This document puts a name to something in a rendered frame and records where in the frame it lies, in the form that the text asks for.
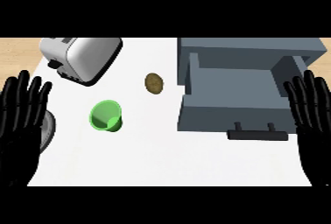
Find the green plastic cup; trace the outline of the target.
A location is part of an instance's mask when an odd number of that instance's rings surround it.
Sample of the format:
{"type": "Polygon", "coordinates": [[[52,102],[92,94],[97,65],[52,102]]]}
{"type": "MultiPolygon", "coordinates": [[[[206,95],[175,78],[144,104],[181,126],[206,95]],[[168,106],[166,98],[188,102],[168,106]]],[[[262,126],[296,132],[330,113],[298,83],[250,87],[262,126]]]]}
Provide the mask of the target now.
{"type": "Polygon", "coordinates": [[[122,128],[122,107],[113,100],[101,101],[91,110],[89,122],[97,130],[117,132],[122,128]]]}

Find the grey open drawer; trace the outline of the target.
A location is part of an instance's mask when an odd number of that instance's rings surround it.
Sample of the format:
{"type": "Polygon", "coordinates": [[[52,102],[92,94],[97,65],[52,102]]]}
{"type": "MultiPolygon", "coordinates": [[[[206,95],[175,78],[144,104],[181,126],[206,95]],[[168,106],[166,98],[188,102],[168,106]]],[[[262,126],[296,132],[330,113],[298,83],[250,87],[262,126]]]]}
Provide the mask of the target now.
{"type": "Polygon", "coordinates": [[[296,132],[284,82],[304,74],[299,56],[284,56],[270,70],[205,68],[190,56],[179,131],[225,132],[240,123],[244,130],[296,132]]]}

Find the brown oval potato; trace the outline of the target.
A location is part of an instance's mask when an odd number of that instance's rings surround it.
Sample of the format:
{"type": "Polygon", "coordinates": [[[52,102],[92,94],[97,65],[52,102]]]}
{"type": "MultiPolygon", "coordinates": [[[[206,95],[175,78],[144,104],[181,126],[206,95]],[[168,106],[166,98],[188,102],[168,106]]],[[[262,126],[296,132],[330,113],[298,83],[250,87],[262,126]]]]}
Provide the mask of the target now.
{"type": "Polygon", "coordinates": [[[163,91],[163,78],[156,73],[147,75],[145,87],[156,95],[163,91]]]}

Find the grey round plate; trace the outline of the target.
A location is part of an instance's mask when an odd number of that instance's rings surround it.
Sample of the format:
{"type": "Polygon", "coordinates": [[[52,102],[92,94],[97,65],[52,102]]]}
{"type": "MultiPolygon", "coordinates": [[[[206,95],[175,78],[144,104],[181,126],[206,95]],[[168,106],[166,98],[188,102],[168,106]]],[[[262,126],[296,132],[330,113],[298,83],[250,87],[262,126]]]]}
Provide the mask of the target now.
{"type": "Polygon", "coordinates": [[[55,133],[57,133],[57,118],[55,118],[54,114],[48,111],[45,120],[43,120],[43,126],[42,126],[41,151],[46,150],[46,148],[52,142],[55,133]]]}

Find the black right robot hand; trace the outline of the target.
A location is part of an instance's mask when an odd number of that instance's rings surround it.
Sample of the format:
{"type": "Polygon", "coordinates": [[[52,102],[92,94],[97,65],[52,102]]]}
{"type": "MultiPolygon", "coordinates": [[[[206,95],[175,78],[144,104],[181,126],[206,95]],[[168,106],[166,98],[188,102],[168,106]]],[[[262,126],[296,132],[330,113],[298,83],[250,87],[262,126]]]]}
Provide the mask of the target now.
{"type": "Polygon", "coordinates": [[[311,70],[284,83],[295,117],[305,175],[312,186],[331,187],[331,90],[311,70]]]}

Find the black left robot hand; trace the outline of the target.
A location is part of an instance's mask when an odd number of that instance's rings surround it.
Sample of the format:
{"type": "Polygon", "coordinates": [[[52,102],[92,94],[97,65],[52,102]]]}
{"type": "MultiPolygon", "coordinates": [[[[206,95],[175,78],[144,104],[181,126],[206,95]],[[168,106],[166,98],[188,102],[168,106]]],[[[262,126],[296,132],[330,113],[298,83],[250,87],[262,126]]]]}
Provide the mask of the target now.
{"type": "Polygon", "coordinates": [[[41,159],[42,126],[52,82],[30,72],[5,81],[0,92],[0,187],[26,187],[41,159]]]}

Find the grey drawer cabinet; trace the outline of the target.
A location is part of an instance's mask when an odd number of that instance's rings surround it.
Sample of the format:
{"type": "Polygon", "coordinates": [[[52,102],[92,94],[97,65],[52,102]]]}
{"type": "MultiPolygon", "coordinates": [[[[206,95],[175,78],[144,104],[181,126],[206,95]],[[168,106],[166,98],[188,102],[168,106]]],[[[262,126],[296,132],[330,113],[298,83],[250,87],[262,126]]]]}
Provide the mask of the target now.
{"type": "Polygon", "coordinates": [[[178,84],[193,53],[203,68],[271,70],[284,56],[299,56],[309,67],[326,52],[320,38],[178,38],[178,84]]]}

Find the silver toaster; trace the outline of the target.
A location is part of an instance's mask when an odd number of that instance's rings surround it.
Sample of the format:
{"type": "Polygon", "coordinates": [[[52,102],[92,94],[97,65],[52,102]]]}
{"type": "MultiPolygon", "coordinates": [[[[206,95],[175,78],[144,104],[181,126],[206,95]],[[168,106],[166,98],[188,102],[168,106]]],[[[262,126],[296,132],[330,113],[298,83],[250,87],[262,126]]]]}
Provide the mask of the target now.
{"type": "Polygon", "coordinates": [[[48,66],[64,79],[94,86],[120,54],[122,38],[42,38],[48,66]]]}

